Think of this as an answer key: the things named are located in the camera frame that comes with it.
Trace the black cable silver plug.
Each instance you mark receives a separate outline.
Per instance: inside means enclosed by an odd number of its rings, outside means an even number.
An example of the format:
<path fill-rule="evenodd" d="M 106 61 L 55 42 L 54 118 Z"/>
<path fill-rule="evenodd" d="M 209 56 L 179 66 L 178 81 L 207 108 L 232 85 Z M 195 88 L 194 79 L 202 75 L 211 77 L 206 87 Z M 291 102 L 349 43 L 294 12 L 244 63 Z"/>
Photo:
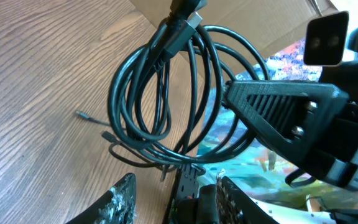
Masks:
<path fill-rule="evenodd" d="M 164 174 L 183 164 L 216 162 L 222 155 L 217 147 L 211 154 L 189 157 L 207 135 L 203 129 L 195 140 L 191 134 L 201 119 L 208 102 L 210 78 L 221 81 L 223 65 L 218 58 L 218 44 L 212 42 L 210 26 L 201 25 L 202 18 L 192 14 L 171 13 L 158 27 L 149 42 L 130 54 L 115 72 L 108 93 L 108 118 L 105 124 L 114 131 L 104 138 L 113 145 L 126 148 L 139 158 L 131 161 L 112 152 L 116 159 L 134 167 L 161 170 Z M 190 112 L 186 129 L 175 147 L 162 144 L 172 129 L 172 113 L 169 106 L 170 61 L 180 51 L 188 53 L 190 60 Z M 148 128 L 142 116 L 142 97 L 152 77 L 157 78 L 155 112 L 152 127 Z"/>

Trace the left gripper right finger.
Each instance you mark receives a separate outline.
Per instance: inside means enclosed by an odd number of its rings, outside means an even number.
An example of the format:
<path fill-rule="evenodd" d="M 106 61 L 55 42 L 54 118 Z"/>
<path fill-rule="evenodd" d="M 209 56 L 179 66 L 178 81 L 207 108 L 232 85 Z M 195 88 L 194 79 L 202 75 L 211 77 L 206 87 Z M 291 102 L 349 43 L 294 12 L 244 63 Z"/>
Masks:
<path fill-rule="evenodd" d="M 219 222 L 223 224 L 278 224 L 248 197 L 230 178 L 216 183 Z"/>

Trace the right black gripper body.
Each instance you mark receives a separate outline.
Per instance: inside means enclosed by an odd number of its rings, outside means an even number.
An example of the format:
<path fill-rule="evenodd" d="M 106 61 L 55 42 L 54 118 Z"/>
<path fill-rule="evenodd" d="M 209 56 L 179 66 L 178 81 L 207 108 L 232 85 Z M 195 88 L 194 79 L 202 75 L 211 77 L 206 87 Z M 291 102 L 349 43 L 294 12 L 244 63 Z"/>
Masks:
<path fill-rule="evenodd" d="M 300 169 L 325 183 L 358 191 L 358 104 L 347 104 L 334 117 Z"/>

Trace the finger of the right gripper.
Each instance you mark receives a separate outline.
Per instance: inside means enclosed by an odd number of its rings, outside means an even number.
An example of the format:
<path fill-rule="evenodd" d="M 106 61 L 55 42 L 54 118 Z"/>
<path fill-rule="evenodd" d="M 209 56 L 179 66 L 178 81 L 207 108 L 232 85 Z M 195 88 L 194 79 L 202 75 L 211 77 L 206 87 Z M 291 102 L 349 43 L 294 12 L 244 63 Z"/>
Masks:
<path fill-rule="evenodd" d="M 228 81 L 224 91 L 224 104 L 293 164 L 305 161 L 348 99 L 333 84 L 306 81 Z"/>

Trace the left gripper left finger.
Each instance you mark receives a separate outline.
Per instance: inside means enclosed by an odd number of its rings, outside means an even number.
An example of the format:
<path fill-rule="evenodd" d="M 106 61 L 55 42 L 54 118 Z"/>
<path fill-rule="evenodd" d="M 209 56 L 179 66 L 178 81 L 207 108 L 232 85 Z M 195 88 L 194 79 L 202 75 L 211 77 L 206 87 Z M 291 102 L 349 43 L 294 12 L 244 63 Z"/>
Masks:
<path fill-rule="evenodd" d="M 68 224 L 133 224 L 136 177 L 127 173 L 85 211 Z"/>

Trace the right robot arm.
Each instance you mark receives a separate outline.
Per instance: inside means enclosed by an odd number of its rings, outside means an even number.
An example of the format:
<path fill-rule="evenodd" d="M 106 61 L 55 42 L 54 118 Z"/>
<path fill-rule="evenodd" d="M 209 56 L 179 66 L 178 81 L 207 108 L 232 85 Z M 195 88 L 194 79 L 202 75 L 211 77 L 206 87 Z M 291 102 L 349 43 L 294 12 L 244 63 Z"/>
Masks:
<path fill-rule="evenodd" d="M 318 81 L 233 81 L 225 105 L 299 176 L 358 190 L 358 26 L 346 12 L 314 19 L 303 56 L 322 66 Z"/>

